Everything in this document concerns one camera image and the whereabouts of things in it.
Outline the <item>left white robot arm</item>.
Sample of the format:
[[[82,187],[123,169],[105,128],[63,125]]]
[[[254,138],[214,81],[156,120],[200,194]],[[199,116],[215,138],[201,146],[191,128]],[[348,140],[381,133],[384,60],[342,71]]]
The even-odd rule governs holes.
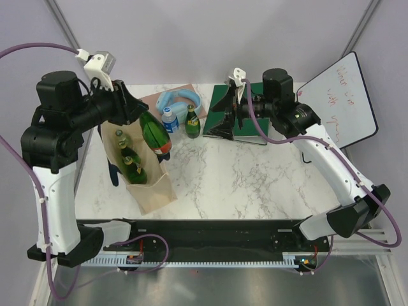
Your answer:
[[[37,197],[38,241],[27,251],[29,259],[76,267],[94,258],[103,247],[119,244],[135,250],[140,236],[128,221],[77,223],[75,173],[83,134],[108,121],[129,125],[149,108],[132,96],[122,80],[104,89],[100,81],[82,94],[80,79],[72,71],[44,75],[36,85],[40,106],[20,143],[22,158],[33,173]]]

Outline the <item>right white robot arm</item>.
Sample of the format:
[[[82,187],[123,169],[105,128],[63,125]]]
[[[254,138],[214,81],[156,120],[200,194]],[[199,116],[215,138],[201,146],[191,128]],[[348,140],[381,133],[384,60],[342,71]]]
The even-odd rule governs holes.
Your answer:
[[[327,212],[313,215],[298,223],[292,234],[293,246],[299,251],[312,247],[315,240],[328,235],[349,238],[376,218],[390,197],[384,185],[374,185],[347,159],[328,135],[321,119],[309,105],[298,102],[293,92],[293,78],[280,68],[263,73],[261,94],[253,94],[246,73],[235,68],[229,74],[226,94],[211,107],[224,112],[211,134],[233,138],[233,128],[241,128],[244,119],[267,118],[284,136],[281,143],[292,143],[309,155],[335,193],[339,205]]]

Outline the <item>blue cap water bottle front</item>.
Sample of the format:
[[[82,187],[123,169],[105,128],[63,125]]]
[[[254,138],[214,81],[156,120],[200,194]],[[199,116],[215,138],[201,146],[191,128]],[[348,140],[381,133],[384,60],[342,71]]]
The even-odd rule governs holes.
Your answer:
[[[163,126],[168,133],[176,133],[179,130],[179,121],[170,107],[165,107],[161,117]]]

